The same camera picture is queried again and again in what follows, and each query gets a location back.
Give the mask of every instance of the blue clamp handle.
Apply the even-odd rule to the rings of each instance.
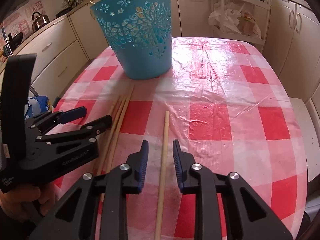
[[[87,109],[84,106],[63,112],[58,118],[58,124],[65,124],[76,119],[85,117],[87,115]]]

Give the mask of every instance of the cabinet handle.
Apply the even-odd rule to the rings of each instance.
[[[45,46],[45,47],[42,49],[42,52],[44,52],[45,50],[47,50],[51,45],[52,45],[52,42],[50,42],[47,46]]]
[[[93,13],[92,9],[90,8],[89,10],[90,10],[90,15],[91,15],[92,19],[95,20],[96,18],[95,18],[95,16],[94,16],[94,13]]]
[[[58,77],[60,77],[62,75],[62,73],[67,69],[67,67],[64,68],[64,70],[62,70],[62,72],[58,75]]]
[[[291,13],[293,13],[293,16],[294,16],[294,11],[291,10],[290,14],[289,14],[289,26],[290,26],[290,29],[292,29],[293,27],[291,26]]]
[[[299,30],[297,29],[297,25],[298,25],[298,16],[300,17],[300,29],[299,29]],[[300,33],[300,31],[301,31],[301,27],[302,27],[302,17],[301,17],[301,14],[300,14],[300,13],[298,13],[298,14],[297,14],[297,20],[296,20],[296,21],[297,21],[297,23],[296,23],[296,32],[297,32],[297,33]]]

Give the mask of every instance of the black clamp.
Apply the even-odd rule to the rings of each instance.
[[[84,174],[41,220],[29,240],[94,240],[98,205],[104,203],[100,239],[127,240],[126,194],[139,194],[148,162],[148,141],[126,163],[109,173],[93,177]]]
[[[221,240],[217,193],[221,193],[228,240],[292,240],[270,207],[237,173],[213,173],[173,142],[173,158],[182,194],[196,194],[195,240]]]
[[[10,57],[4,72],[0,112],[3,193],[20,183],[36,186],[49,183],[98,157],[95,137],[112,124],[112,117],[107,115],[77,131],[45,135],[58,124],[86,116],[85,107],[66,112],[48,111],[24,120],[35,60],[36,54]]]

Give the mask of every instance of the human hand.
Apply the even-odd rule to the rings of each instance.
[[[38,200],[40,212],[46,215],[55,204],[54,186],[47,184],[41,188],[30,184],[18,185],[7,193],[0,191],[0,206],[4,213],[20,222],[28,219],[28,214],[24,211],[21,203]]]

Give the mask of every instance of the table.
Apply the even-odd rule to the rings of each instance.
[[[135,84],[121,127],[113,167],[149,141],[142,194],[127,199],[129,239],[153,239],[165,111],[170,111],[162,239],[194,235],[195,196],[179,192],[172,141],[212,171],[237,171],[296,237],[307,193],[303,139],[290,100],[268,62],[246,42],[173,38],[172,68],[145,81],[128,79],[111,47],[75,80],[56,111],[85,106],[86,117],[53,132],[78,129],[108,113]],[[92,162],[55,181],[61,197]],[[222,223],[222,234],[226,228]]]

